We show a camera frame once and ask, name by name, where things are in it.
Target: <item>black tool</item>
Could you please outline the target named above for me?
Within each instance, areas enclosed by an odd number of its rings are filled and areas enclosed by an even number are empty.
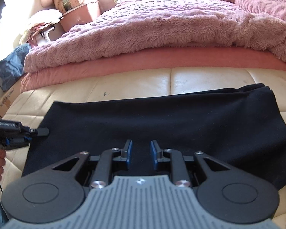
[[[34,137],[48,135],[47,128],[31,129],[18,121],[0,120],[0,149],[6,151],[26,147]]]
[[[3,228],[271,228],[278,192],[265,180],[203,152],[182,156],[151,142],[153,165],[170,175],[115,176],[132,141],[100,156],[80,152],[10,184]]]

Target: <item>black cloth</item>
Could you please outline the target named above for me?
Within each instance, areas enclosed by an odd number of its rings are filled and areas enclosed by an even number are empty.
[[[150,141],[184,155],[203,151],[273,183],[286,185],[286,125],[272,90],[240,89],[71,104],[54,102],[32,142],[23,175],[80,151],[100,155],[133,140],[130,170],[154,175]]]

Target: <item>white wall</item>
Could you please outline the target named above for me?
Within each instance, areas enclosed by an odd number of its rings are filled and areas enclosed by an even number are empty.
[[[38,11],[54,8],[44,8],[40,0],[4,0],[7,16],[0,23],[0,60],[10,54],[19,45],[20,32],[28,18]],[[50,32],[51,40],[56,40],[63,33],[62,27],[57,26],[55,31]]]

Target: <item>blue bag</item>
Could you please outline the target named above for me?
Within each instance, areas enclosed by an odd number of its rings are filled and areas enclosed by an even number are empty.
[[[24,59],[30,51],[30,44],[16,47],[10,55],[0,61],[1,89],[5,92],[24,74]]]

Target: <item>brown container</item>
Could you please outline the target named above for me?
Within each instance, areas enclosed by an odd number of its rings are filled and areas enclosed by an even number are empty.
[[[75,25],[84,25],[94,21],[101,15],[98,0],[88,4],[81,4],[63,14],[60,24],[68,32]]]

